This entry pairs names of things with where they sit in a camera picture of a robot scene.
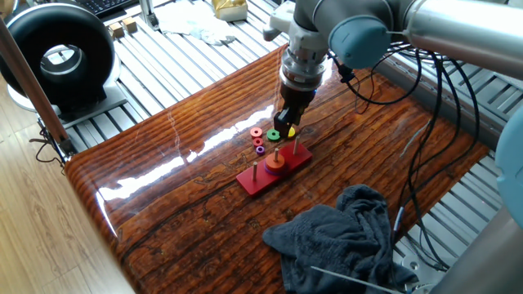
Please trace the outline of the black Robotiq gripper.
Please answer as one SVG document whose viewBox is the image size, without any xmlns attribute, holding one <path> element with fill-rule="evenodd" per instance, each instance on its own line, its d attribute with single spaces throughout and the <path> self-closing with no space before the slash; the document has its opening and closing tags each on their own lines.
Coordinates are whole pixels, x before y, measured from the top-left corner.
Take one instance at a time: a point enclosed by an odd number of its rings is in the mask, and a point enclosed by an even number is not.
<svg viewBox="0 0 523 294">
<path fill-rule="evenodd" d="M 290 128 L 300 124 L 302 115 L 315 98 L 315 94 L 316 90 L 301 91 L 281 83 L 280 95 L 284 103 L 281 110 L 274 116 L 274 129 L 281 138 L 288 138 Z"/>
</svg>

